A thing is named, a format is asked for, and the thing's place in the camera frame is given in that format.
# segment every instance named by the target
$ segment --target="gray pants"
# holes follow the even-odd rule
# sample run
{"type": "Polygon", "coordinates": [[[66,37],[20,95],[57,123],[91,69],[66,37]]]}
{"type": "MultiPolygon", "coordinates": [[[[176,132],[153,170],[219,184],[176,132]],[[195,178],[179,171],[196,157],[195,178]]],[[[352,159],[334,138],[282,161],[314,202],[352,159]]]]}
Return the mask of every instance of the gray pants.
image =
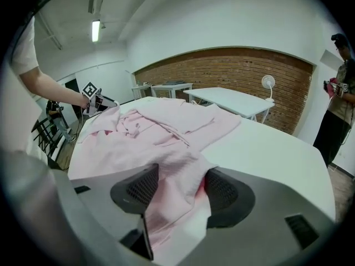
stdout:
{"type": "Polygon", "coordinates": [[[62,134],[64,135],[65,139],[67,139],[67,141],[69,141],[69,140],[72,139],[72,137],[69,136],[69,134],[68,134],[66,128],[62,125],[62,123],[60,123],[61,120],[62,120],[62,119],[59,117],[59,118],[53,119],[53,122],[54,122],[54,124],[56,125],[56,127],[58,128],[58,130],[59,130],[60,132],[62,132],[62,134]]]}

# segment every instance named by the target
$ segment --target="fluorescent light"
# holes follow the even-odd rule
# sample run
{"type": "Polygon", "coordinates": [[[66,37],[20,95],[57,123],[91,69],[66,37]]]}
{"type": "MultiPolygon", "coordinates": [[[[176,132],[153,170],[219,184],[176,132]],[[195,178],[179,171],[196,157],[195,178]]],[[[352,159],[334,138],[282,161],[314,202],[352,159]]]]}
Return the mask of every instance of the fluorescent light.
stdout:
{"type": "Polygon", "coordinates": [[[99,40],[100,20],[93,21],[93,42],[99,40]]]}

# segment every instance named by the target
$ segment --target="white t-shirt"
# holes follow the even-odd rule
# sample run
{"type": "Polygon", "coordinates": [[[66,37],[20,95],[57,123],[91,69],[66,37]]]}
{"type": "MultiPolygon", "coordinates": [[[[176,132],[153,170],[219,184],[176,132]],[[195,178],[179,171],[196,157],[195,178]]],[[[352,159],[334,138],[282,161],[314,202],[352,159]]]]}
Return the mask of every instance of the white t-shirt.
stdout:
{"type": "Polygon", "coordinates": [[[4,78],[1,84],[1,143],[7,151],[25,151],[47,164],[47,155],[33,142],[31,129],[42,110],[33,100],[30,92],[19,78],[38,66],[34,48],[34,18],[21,35],[12,60],[4,65],[4,78]]]}

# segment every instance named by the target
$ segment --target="white sleeve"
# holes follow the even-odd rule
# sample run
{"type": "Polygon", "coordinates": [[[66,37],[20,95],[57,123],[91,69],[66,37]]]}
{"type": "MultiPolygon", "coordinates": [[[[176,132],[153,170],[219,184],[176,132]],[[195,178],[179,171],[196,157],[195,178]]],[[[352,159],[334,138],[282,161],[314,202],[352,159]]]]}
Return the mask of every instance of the white sleeve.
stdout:
{"type": "Polygon", "coordinates": [[[17,75],[28,72],[38,66],[34,48],[34,17],[18,40],[11,65],[17,75]]]}

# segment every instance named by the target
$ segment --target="black textured grip pad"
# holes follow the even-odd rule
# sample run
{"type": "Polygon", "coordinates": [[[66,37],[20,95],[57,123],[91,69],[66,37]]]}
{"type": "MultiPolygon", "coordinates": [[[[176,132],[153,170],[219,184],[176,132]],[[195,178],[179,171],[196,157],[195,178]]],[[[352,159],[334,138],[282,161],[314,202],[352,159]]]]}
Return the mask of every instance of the black textured grip pad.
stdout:
{"type": "Polygon", "coordinates": [[[111,188],[111,198],[124,212],[143,215],[158,188],[158,180],[159,166],[155,163],[117,182],[111,188]]]}
{"type": "Polygon", "coordinates": [[[211,207],[207,228],[233,227],[246,218],[255,205],[254,192],[248,185],[216,168],[206,173],[205,192],[211,207]]]}

